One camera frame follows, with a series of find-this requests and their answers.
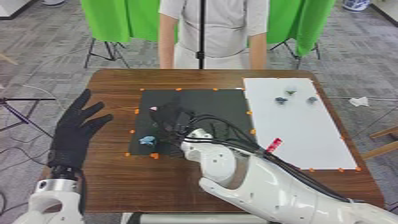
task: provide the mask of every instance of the gray carpet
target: gray carpet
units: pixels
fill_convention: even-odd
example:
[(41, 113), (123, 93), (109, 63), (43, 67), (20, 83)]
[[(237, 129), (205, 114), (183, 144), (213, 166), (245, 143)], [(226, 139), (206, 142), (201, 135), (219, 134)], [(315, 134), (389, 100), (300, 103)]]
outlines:
[[(0, 86), (7, 87), (2, 96), (48, 97), (43, 91), (22, 86), (29, 85), (52, 92), (61, 104), (68, 107), (85, 88), (94, 71), (100, 68), (125, 67), (119, 61), (109, 62), (93, 58), (91, 68), (84, 69), (89, 41), (91, 32), (78, 0), (69, 0), (59, 8), (46, 8), (36, 3), (13, 21), (0, 21), (0, 52), (20, 63), (14, 66), (0, 61)], [(320, 39), (320, 48), (322, 61), (311, 54), (304, 59), (302, 69), (316, 74), (354, 136), (398, 104), (398, 29), (373, 9), (363, 13), (350, 13), (340, 5), (336, 6)], [(96, 51), (103, 52), (101, 44), (96, 46)], [(132, 40), (123, 55), (132, 68), (158, 68), (157, 43)], [(295, 68), (295, 61), (283, 47), (268, 54), (268, 68)], [(373, 97), (370, 108), (356, 108), (347, 99), (341, 99), (341, 97), (361, 96)], [(13, 105), (27, 112), (25, 103), (13, 103)], [(54, 132), (61, 114), (57, 103), (43, 103), (32, 120), (50, 132)], [(377, 125), (357, 135), (354, 140), (361, 153), (391, 142), (389, 137), (373, 141), (368, 135), (396, 125), (396, 118), (398, 111), (393, 111)], [(0, 127), (14, 121), (7, 111), (0, 109)], [(41, 133), (25, 125), (11, 132), (2, 132), (0, 150), (22, 147), (29, 154), (38, 156), (50, 145), (48, 137), (39, 135)], [(25, 159), (18, 149), (0, 155), (0, 191), (7, 194), (7, 208), (27, 201), (43, 170), (43, 166), (32, 161), (2, 170)], [(38, 160), (45, 162), (46, 156), (43, 155)], [(391, 208), (391, 204), (398, 202), (398, 150), (368, 160), (368, 167), (386, 197), (386, 208)], [(25, 210), (27, 206), (11, 210), (0, 218), (0, 223), (11, 223)], [(105, 219), (112, 220), (107, 224), (117, 223), (119, 217), (107, 214), (89, 215), (87, 223), (105, 223), (100, 221)]]

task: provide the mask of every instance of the orange marker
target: orange marker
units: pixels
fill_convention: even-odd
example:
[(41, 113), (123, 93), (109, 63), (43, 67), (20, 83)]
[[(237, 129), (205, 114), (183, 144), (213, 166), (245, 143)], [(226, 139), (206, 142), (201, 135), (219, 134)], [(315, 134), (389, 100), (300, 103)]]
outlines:
[(149, 157), (151, 157), (153, 159), (158, 159), (158, 153), (151, 153)]

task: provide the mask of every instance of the black mat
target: black mat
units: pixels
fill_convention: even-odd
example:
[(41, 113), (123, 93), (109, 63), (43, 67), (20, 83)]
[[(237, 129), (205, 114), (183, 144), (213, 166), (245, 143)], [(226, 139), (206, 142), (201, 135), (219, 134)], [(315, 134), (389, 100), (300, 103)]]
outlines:
[[(253, 130), (251, 116), (247, 115), (247, 101), (242, 90), (146, 90), (141, 98), (141, 113), (135, 120), (135, 134), (130, 142), (130, 153), (149, 155), (153, 152), (181, 157), (180, 147), (157, 141), (157, 146), (141, 145), (146, 136), (157, 137), (157, 125), (149, 117), (149, 108), (178, 101), (180, 106), (196, 112), (196, 115), (212, 114), (226, 119), (249, 134)], [(231, 129), (219, 121), (205, 121), (197, 125), (217, 139), (237, 137)]]

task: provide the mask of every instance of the white shirt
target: white shirt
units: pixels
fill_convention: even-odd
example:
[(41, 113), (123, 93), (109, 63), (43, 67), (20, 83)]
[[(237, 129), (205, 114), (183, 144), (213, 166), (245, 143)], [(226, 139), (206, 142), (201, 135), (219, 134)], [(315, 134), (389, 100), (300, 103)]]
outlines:
[[(267, 33), (268, 0), (206, 1), (206, 57), (237, 55), (247, 47), (247, 37)], [(162, 0), (160, 13), (180, 19), (180, 45), (199, 50), (199, 0)]]

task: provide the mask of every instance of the small figurine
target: small figurine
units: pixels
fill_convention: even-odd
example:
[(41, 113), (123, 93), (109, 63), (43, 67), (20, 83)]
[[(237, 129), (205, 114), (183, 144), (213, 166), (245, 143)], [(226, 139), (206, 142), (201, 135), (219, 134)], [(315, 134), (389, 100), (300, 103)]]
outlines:
[(286, 87), (286, 93), (290, 94), (290, 96), (297, 93), (297, 87), (295, 86)]
[(277, 98), (276, 98), (276, 101), (277, 101), (279, 104), (284, 104), (284, 102), (288, 101), (288, 99), (283, 98), (283, 97), (277, 97)]
[(157, 144), (157, 138), (153, 136), (146, 136), (141, 139), (141, 145), (148, 145), (148, 146), (155, 147), (155, 144)]
[(309, 97), (308, 98), (308, 102), (313, 104), (315, 102), (318, 101), (318, 98), (316, 97)]

